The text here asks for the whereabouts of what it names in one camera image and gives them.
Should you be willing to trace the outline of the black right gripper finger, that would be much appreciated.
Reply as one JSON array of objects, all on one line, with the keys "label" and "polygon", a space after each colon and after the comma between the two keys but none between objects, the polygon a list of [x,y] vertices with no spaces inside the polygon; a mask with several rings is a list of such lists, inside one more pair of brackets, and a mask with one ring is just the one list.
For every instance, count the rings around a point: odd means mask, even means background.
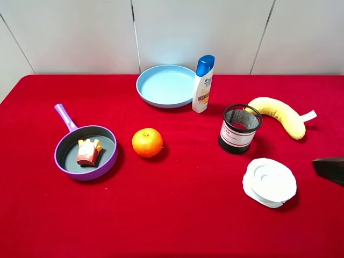
[{"label": "black right gripper finger", "polygon": [[312,165],[318,176],[343,185],[343,162],[343,157],[329,157],[313,160]]}]

